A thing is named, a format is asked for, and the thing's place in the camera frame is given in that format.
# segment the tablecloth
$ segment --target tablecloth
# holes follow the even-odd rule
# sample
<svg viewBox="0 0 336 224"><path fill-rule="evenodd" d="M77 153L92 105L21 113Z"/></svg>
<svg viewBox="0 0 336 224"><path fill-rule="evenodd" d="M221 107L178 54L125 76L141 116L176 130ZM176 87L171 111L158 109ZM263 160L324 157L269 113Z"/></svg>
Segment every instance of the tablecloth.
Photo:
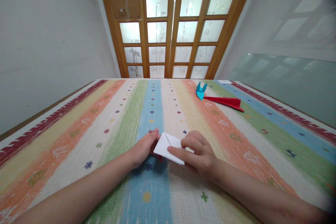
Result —
<svg viewBox="0 0 336 224"><path fill-rule="evenodd" d="M155 128L180 139L198 130L218 158L328 210L335 196L335 129L240 82L201 80L202 86L208 84L206 96L239 98L244 113L201 101L195 94L198 82L97 80L0 142L0 221L13 221L129 150ZM185 166L150 156L86 222L258 220L229 194Z"/></svg>

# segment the yellow stripe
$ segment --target yellow stripe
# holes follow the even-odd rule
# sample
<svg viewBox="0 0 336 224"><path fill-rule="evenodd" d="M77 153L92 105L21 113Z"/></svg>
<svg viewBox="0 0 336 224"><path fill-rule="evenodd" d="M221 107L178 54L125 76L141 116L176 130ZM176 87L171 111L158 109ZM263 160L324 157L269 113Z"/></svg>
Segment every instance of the yellow stripe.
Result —
<svg viewBox="0 0 336 224"><path fill-rule="evenodd" d="M0 197L3 197L7 187L27 170L35 159L50 149L56 139L71 125L84 111L90 107L115 82L110 80L96 89L86 99L71 109L65 116L54 123L49 129L32 141L25 149L5 163L0 170Z"/></svg>
<svg viewBox="0 0 336 224"><path fill-rule="evenodd" d="M197 105L192 101L191 94L181 80L172 80L178 100L183 108L184 118L190 130L198 130L210 143L213 152L221 160L230 160L225 150L222 149L206 117L201 114ZM223 223L259 223L244 206L238 203L232 196L216 185L210 185L212 198L216 211Z"/></svg>

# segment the wooden door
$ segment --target wooden door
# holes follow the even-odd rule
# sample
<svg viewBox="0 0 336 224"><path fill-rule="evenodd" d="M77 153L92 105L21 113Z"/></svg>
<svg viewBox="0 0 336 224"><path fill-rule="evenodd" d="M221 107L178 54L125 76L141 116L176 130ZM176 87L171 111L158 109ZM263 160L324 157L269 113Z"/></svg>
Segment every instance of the wooden door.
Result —
<svg viewBox="0 0 336 224"><path fill-rule="evenodd" d="M147 76L168 78L174 0L143 0Z"/></svg>
<svg viewBox="0 0 336 224"><path fill-rule="evenodd" d="M237 7L244 3L176 0L169 77L213 78L239 17Z"/></svg>
<svg viewBox="0 0 336 224"><path fill-rule="evenodd" d="M139 0L136 18L103 1L123 78L213 79L246 0Z"/></svg>

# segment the green stripe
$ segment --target green stripe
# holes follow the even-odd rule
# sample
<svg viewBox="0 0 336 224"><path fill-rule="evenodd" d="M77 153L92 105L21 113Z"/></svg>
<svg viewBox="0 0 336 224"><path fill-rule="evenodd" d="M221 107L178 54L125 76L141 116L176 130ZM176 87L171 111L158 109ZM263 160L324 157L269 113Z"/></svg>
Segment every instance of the green stripe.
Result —
<svg viewBox="0 0 336 224"><path fill-rule="evenodd" d="M126 104L119 127L111 134L104 148L99 167L125 153L135 144L147 82L147 80L137 82ZM128 176L93 210L86 219L87 223L117 223L119 216L124 212L122 198L127 180Z"/></svg>
<svg viewBox="0 0 336 224"><path fill-rule="evenodd" d="M208 81L208 85L212 86L211 89L214 92L218 91L217 95L220 97L237 98L237 96L225 90L222 86L212 80ZM248 123L250 123L257 131L262 133L262 129L267 130L269 134L263 134L263 136L281 153L283 153L286 159L288 159L301 171L308 174L330 196L335 194L333 190L327 186L327 184L334 184L335 166L333 164L317 155L313 150L302 144L285 130L279 128L268 118L254 110L246 102L241 101L240 107L245 112L236 112L248 121ZM297 155L295 157L291 157L286 151L287 149L290 149Z"/></svg>

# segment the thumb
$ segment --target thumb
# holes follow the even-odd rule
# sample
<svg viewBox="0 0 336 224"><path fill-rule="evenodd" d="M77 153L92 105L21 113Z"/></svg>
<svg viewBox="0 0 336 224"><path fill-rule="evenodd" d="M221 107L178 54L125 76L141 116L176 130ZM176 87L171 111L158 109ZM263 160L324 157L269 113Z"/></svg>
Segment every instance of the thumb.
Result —
<svg viewBox="0 0 336 224"><path fill-rule="evenodd" d="M153 130L148 136L148 138L150 139L150 142L153 143L158 137L158 135L159 135L159 129Z"/></svg>

